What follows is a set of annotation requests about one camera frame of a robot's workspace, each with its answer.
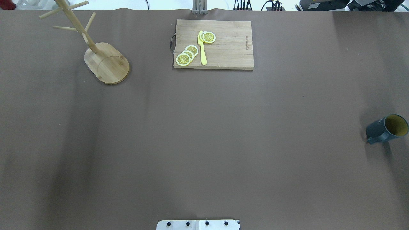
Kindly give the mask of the dark teal mug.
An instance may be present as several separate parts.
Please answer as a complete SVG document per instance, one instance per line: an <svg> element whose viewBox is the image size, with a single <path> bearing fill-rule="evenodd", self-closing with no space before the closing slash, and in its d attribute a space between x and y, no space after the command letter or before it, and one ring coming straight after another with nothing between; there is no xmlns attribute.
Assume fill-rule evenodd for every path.
<svg viewBox="0 0 409 230"><path fill-rule="evenodd" d="M398 114L387 115L366 127L369 144L387 142L408 134L408 122Z"/></svg>

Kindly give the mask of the wooden cup storage rack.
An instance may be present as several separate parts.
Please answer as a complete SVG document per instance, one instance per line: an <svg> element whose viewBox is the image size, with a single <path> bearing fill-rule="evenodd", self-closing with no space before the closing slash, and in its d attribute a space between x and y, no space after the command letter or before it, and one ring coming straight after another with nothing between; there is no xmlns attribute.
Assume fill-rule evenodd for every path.
<svg viewBox="0 0 409 230"><path fill-rule="evenodd" d="M74 5L69 5L65 0L56 0L55 3L57 4L56 9L40 15L39 18L45 19L62 11L73 27L54 25L53 28L74 31L83 38L86 45L88 45L88 49L84 54L84 61L97 79L108 85L122 82L128 76L130 71L130 64L127 58L111 44L105 42L95 43L88 33L96 13L93 12L86 26L83 26L73 12L73 9L87 5L88 1L83 1Z"/></svg>

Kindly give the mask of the yellow plastic knife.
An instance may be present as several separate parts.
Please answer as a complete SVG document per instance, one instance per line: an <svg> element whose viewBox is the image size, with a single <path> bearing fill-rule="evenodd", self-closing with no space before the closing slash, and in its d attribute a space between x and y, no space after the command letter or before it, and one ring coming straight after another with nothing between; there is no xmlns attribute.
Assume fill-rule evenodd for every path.
<svg viewBox="0 0 409 230"><path fill-rule="evenodd" d="M203 33L203 31L200 30L199 33L198 33L198 37L197 37L197 43L200 46L201 64L206 65L207 64L207 59L206 59L206 54L205 54L204 43L203 43L202 38L201 38L202 33Z"/></svg>

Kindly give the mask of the lemon slice front left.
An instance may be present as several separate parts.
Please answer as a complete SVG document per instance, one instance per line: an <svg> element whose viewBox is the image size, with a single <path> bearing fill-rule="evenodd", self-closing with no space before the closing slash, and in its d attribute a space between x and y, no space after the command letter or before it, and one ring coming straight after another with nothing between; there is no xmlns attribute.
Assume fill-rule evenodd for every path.
<svg viewBox="0 0 409 230"><path fill-rule="evenodd" d="M188 66L192 61L187 54L179 54L175 60L178 66Z"/></svg>

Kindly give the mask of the lemon slice upper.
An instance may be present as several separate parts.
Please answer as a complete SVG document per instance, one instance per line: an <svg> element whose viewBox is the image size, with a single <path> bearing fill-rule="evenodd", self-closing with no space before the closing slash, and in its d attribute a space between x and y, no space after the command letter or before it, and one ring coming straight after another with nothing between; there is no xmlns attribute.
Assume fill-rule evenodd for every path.
<svg viewBox="0 0 409 230"><path fill-rule="evenodd" d="M185 48L185 51L190 51L196 57L199 53L199 49L195 45L189 45Z"/></svg>

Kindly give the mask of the wooden cutting board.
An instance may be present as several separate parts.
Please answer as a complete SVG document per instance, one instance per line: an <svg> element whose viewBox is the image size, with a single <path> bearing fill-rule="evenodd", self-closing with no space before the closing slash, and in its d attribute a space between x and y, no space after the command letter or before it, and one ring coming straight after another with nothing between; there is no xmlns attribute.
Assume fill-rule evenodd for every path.
<svg viewBox="0 0 409 230"><path fill-rule="evenodd" d="M197 43L199 31L210 31L216 35L216 41L204 43L207 64L202 65L200 46ZM175 62L189 45L195 45L199 53L185 69L221 69L221 70L253 70L254 51L252 39L252 23L250 21L219 21L178 19L175 31L174 68L182 68Z"/></svg>

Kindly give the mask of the lemon slice by knife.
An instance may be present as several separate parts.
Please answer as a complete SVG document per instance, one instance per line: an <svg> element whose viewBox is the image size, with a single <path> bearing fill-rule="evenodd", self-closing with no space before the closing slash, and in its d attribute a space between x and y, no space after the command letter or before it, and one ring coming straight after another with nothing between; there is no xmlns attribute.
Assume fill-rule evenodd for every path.
<svg viewBox="0 0 409 230"><path fill-rule="evenodd" d="M216 35L210 31L202 31L202 33L199 35L199 39L203 43L211 44L216 41Z"/></svg>

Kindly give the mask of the aluminium frame post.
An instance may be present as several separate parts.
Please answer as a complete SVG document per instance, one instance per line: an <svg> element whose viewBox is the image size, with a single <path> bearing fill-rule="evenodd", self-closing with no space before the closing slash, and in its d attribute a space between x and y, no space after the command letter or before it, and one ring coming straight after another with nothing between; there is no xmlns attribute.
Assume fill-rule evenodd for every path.
<svg viewBox="0 0 409 230"><path fill-rule="evenodd" d="M208 0L193 0L192 1L193 15L207 15L208 14Z"/></svg>

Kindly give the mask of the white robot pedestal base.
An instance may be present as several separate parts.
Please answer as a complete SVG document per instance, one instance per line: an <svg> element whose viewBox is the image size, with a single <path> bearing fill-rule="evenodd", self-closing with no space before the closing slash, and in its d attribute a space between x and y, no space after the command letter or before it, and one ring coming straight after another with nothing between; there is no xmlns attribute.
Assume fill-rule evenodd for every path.
<svg viewBox="0 0 409 230"><path fill-rule="evenodd" d="M162 220L156 230L240 230L239 220L202 219L202 220Z"/></svg>

